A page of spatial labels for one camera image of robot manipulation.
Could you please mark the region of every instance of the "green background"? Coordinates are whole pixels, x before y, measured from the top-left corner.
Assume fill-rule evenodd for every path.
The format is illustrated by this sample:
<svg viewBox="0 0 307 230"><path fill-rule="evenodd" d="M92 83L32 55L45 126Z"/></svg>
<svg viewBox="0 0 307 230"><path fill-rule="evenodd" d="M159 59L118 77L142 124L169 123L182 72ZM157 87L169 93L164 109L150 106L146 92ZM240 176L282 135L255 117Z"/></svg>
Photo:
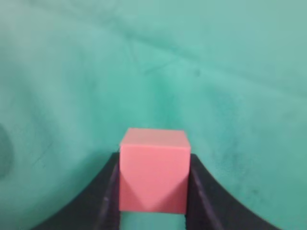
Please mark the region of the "green background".
<svg viewBox="0 0 307 230"><path fill-rule="evenodd" d="M307 2L0 0L0 229L74 198L128 127L184 129L254 212L307 229ZM125 214L124 230L184 229Z"/></svg>

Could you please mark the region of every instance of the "pink cube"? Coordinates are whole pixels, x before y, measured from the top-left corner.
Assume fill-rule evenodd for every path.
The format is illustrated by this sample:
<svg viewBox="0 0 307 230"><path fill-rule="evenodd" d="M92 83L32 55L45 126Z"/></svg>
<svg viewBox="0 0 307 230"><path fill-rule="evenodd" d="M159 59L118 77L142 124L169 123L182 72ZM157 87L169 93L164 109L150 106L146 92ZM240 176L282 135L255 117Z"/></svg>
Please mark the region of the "pink cube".
<svg viewBox="0 0 307 230"><path fill-rule="evenodd" d="M185 214L190 149L183 131L130 128L120 145L119 209Z"/></svg>

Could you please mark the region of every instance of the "cube top face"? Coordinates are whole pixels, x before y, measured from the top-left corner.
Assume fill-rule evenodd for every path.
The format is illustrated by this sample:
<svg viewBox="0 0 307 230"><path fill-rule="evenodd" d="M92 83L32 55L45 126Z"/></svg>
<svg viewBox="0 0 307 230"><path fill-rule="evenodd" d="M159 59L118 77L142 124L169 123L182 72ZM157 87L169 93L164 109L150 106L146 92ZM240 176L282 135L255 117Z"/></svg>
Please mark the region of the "cube top face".
<svg viewBox="0 0 307 230"><path fill-rule="evenodd" d="M128 129L120 145L142 145L190 149L190 144L184 131L148 128Z"/></svg>
<svg viewBox="0 0 307 230"><path fill-rule="evenodd" d="M185 214L189 164L183 131L129 129L120 146L119 209Z"/></svg>

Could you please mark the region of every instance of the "black plastic jaw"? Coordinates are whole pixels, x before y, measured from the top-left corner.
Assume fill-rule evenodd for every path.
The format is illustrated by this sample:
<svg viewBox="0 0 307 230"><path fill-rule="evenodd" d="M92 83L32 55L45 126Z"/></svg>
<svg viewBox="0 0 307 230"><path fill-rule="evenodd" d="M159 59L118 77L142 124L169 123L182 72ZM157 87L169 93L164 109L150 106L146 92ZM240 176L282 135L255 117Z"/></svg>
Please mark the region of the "black plastic jaw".
<svg viewBox="0 0 307 230"><path fill-rule="evenodd" d="M119 230L119 153L59 213L33 230ZM231 196L191 154L187 230L278 230Z"/></svg>

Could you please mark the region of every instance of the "teal fabric surface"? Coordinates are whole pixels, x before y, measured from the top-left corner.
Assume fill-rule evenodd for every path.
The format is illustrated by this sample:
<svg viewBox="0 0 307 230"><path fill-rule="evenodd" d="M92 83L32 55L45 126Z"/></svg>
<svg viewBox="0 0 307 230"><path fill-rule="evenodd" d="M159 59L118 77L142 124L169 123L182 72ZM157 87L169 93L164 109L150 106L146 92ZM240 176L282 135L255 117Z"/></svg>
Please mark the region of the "teal fabric surface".
<svg viewBox="0 0 307 230"><path fill-rule="evenodd" d="M307 2L0 0L0 229L73 199L128 127L184 129L244 205L307 229ZM183 216L126 214L124 230Z"/></svg>

